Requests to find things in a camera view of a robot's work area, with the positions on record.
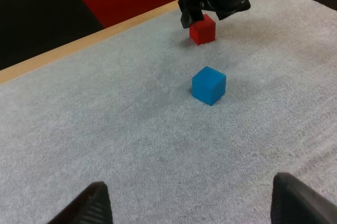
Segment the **red block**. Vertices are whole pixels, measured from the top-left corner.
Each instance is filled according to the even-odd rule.
[[[215,22],[207,14],[204,14],[204,20],[190,26],[190,37],[198,45],[214,41]]]

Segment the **toy block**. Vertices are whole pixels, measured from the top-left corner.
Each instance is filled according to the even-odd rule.
[[[226,75],[206,66],[192,78],[192,94],[196,99],[213,105],[226,91]]]
[[[215,40],[215,22],[204,14],[204,20],[197,21],[190,26],[190,37],[197,45]]]

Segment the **blue block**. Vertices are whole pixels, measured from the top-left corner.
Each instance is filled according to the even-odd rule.
[[[192,94],[206,104],[213,105],[226,90],[226,75],[204,67],[192,78]]]

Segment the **table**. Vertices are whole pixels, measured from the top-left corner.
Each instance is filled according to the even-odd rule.
[[[210,44],[175,10],[0,85],[0,223],[45,223],[94,181],[115,223],[270,223],[280,171],[336,203],[337,13],[251,3]],[[191,96],[206,65],[227,75],[214,106]]]

